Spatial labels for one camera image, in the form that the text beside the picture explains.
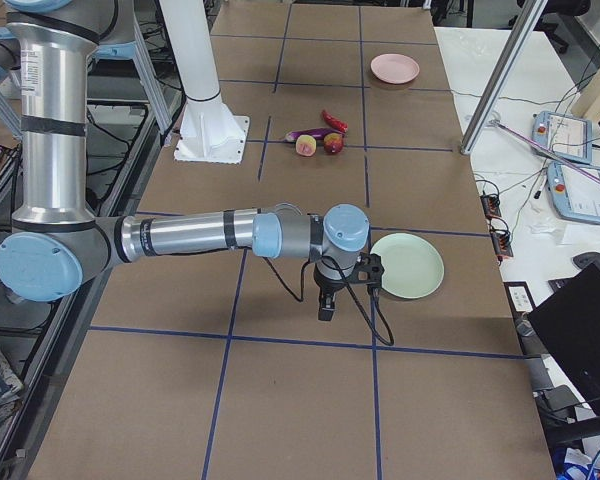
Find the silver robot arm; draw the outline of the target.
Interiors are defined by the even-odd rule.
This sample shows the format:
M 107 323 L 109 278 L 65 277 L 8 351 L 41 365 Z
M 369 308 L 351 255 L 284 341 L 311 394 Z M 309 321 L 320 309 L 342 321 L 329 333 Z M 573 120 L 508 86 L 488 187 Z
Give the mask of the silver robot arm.
M 99 47 L 135 46 L 130 1 L 11 1 L 7 25 L 21 49 L 23 202 L 0 244 L 0 279 L 15 294 L 51 302 L 101 272 L 143 257 L 249 249 L 301 258 L 314 269 L 319 318 L 371 260 L 369 222 L 342 204 L 325 215 L 295 206 L 191 216 L 97 217 L 86 203 L 87 70 Z

